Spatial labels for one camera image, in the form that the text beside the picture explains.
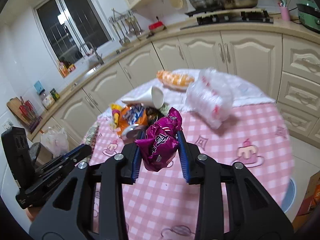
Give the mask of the orange snack bag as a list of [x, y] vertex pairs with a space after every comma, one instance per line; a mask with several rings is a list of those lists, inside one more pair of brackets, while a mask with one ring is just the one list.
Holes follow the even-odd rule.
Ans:
[[110, 104], [112, 112], [111, 127], [119, 137], [122, 137], [125, 129], [132, 125], [147, 126], [148, 117], [146, 108], [141, 104], [126, 105], [122, 107], [116, 103]]

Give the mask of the purple snack wrapper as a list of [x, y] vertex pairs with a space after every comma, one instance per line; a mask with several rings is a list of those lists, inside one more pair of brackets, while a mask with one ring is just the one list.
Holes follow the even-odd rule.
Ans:
[[135, 140], [148, 171], [158, 172], [169, 165], [178, 149], [177, 133], [181, 130], [182, 117], [172, 107], [165, 117], [146, 130], [144, 139]]

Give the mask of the clear plastic bag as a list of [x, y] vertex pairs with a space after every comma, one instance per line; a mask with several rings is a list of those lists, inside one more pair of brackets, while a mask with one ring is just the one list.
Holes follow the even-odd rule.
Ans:
[[186, 92], [186, 104], [212, 129], [218, 129], [231, 114], [234, 96], [225, 74], [213, 68], [200, 71]]

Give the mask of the white paper cup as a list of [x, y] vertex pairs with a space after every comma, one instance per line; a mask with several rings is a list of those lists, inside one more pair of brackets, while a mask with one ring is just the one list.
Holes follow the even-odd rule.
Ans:
[[160, 109], [164, 104], [164, 94], [161, 89], [152, 86], [142, 95], [135, 98], [122, 98], [121, 102], [127, 105], [141, 104], [145, 107]]

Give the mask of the orange bread wrapper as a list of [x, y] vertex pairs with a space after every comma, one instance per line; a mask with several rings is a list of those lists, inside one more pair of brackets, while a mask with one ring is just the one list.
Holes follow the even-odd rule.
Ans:
[[177, 74], [166, 70], [158, 71], [156, 77], [164, 87], [180, 91], [186, 91], [189, 85], [195, 81], [190, 75]]

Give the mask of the blue trash bin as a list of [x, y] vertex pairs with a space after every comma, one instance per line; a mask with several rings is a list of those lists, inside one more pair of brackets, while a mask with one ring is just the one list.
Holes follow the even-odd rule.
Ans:
[[287, 213], [291, 206], [293, 205], [297, 193], [296, 182], [293, 178], [290, 178], [289, 185], [287, 187], [287, 192], [281, 203], [281, 209], [284, 213]]

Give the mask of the cream kitchen cabinets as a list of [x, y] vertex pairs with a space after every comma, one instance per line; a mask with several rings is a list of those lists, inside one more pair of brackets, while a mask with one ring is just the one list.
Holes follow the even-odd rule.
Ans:
[[159, 70], [208, 67], [258, 86], [277, 101], [292, 136], [319, 146], [319, 34], [282, 20], [170, 28], [135, 43], [66, 88], [28, 138], [54, 119], [80, 141], [109, 103]]

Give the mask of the kitchen window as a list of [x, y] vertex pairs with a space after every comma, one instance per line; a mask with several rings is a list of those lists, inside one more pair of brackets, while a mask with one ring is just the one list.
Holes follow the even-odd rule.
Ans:
[[[103, 58], [103, 46], [112, 41], [91, 0], [47, 0], [35, 12], [49, 47], [65, 66], [87, 57], [80, 44], [91, 42]], [[88, 58], [98, 64], [94, 55]]]

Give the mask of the white plastic bag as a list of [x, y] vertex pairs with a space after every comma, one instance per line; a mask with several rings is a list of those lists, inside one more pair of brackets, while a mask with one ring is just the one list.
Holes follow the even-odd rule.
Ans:
[[53, 154], [54, 158], [69, 152], [69, 142], [64, 128], [60, 130], [48, 128], [48, 131], [41, 135], [40, 143]]

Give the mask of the cardboard box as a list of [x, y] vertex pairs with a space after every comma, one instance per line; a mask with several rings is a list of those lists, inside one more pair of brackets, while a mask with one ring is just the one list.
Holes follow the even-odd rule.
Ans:
[[319, 206], [319, 172], [310, 177], [304, 199], [292, 225], [295, 231], [300, 229]]

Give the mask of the pink checked tablecloth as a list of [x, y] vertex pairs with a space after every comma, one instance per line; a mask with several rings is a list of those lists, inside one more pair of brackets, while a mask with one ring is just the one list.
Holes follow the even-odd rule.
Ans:
[[188, 70], [186, 92], [153, 79], [99, 126], [90, 165], [101, 235], [116, 239], [289, 239], [279, 206], [293, 167], [275, 101], [235, 75]]

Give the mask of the sink faucet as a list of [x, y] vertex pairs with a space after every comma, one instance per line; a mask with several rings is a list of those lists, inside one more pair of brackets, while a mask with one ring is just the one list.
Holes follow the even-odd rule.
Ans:
[[80, 44], [79, 50], [83, 51], [83, 53], [87, 57], [90, 57], [90, 56], [94, 55], [97, 58], [97, 62], [100, 65], [104, 64], [104, 61], [103, 61], [101, 55], [98, 54], [97, 49], [93, 46], [93, 44], [91, 42], [87, 41], [87, 42], [85, 42], [83, 44]]

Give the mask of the hanging utensil rack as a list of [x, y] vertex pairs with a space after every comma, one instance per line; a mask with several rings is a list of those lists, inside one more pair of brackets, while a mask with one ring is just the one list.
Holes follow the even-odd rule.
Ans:
[[108, 18], [108, 21], [119, 38], [119, 43], [122, 47], [127, 47], [131, 43], [131, 38], [139, 38], [144, 34], [144, 30], [135, 16], [136, 10], [118, 12], [112, 8], [111, 11], [112, 16]]

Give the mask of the black gas stove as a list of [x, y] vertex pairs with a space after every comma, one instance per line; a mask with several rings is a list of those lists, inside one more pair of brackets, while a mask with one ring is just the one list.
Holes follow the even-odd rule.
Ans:
[[196, 23], [181, 27], [181, 30], [195, 28], [203, 25], [225, 24], [225, 23], [269, 23], [273, 24], [273, 18], [265, 9], [232, 9], [220, 10], [205, 14], [193, 16], [196, 18]]

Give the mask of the pink utensil holder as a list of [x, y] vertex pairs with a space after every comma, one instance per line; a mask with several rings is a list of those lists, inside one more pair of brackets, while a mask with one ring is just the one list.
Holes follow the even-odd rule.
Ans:
[[289, 12], [289, 1], [288, 0], [277, 0], [277, 4], [280, 10], [281, 18], [284, 21], [291, 21], [291, 16]]

